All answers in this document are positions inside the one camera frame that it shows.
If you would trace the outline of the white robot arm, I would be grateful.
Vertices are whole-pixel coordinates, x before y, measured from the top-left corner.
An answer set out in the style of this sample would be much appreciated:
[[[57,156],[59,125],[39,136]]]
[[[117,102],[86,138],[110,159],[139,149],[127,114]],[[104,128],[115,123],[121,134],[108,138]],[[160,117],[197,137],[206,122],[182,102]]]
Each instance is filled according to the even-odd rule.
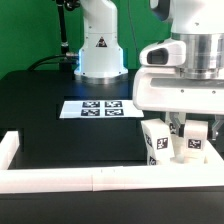
[[[81,0],[84,44],[74,74],[108,82],[125,74],[117,21],[109,0]],[[212,134],[224,126],[224,0],[148,0],[138,20],[145,33],[133,102],[141,110],[214,115]]]

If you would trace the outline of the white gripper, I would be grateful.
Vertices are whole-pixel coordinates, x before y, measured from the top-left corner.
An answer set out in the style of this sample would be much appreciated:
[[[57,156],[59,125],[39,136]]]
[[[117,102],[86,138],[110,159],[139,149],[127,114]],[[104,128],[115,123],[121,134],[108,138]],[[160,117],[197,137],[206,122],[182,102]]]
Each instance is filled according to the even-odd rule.
[[[215,40],[167,39],[145,47],[133,84],[133,103],[170,112],[170,131],[183,136],[185,113],[216,114],[212,139],[224,124],[224,46]]]

